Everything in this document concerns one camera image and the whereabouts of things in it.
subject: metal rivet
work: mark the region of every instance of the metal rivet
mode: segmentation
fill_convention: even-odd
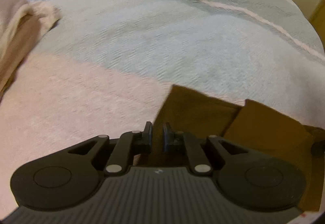
[[[118,173],[122,170],[122,167],[118,164],[111,164],[106,166],[106,171],[109,173]]]
[[[194,170],[198,173],[207,173],[208,171],[211,170],[211,167],[208,166],[207,164],[198,164],[197,166],[194,167]]]

